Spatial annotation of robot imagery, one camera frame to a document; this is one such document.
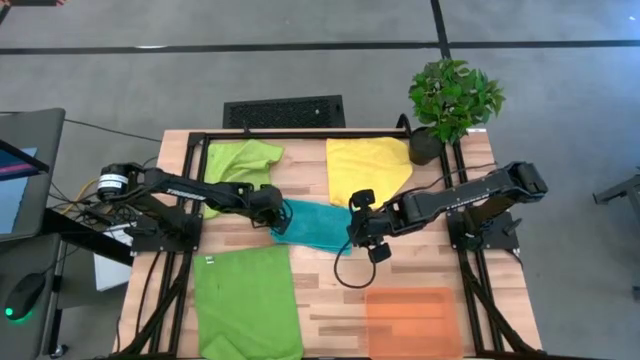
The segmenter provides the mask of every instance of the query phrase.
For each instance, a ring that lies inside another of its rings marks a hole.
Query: teal towel
[[[337,254],[349,239],[349,210],[308,201],[285,201],[291,206],[293,218],[284,235],[271,231],[277,244],[306,245]],[[351,255],[351,245],[344,250],[343,255]]]

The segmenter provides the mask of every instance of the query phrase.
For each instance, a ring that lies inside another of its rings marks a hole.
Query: gray floor
[[[444,0],[451,41],[640,38],[640,5],[624,0]],[[72,1],[12,9],[0,47],[142,46],[303,41],[433,41],[429,1]],[[410,113],[412,74],[437,50],[3,56],[0,109],[66,108],[68,118],[151,137],[215,128],[226,101],[342,94],[347,124],[389,126]],[[496,158],[534,162],[551,191],[518,206],[525,275],[546,350],[636,359],[640,224],[626,201],[591,193],[640,165],[640,49],[454,50],[501,80],[507,102],[489,125]],[[56,184],[68,195],[114,161],[158,144],[66,124]],[[109,351],[121,296],[69,311],[68,359]]]

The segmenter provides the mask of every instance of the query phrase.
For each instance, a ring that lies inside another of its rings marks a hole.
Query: potted plant
[[[454,144],[467,129],[498,116],[505,100],[497,80],[480,70],[469,70],[463,60],[442,59],[428,63],[413,77],[409,98],[414,115],[425,126],[409,140],[409,158],[425,165],[440,156],[444,144]]]

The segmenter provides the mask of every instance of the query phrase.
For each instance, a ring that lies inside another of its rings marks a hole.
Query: light green towel
[[[302,358],[287,246],[196,256],[194,280],[201,356]]]
[[[269,166],[278,162],[284,149],[259,140],[237,143],[211,144],[207,150],[207,167],[204,181],[214,184],[220,181],[246,182],[255,189],[271,184]],[[204,218],[210,219],[219,212],[204,208]]]

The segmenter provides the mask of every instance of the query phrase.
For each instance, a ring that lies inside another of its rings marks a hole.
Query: yellow towel
[[[407,145],[389,137],[328,139],[327,168],[331,204],[349,206],[354,192],[373,189],[374,208],[389,200],[413,172]]]

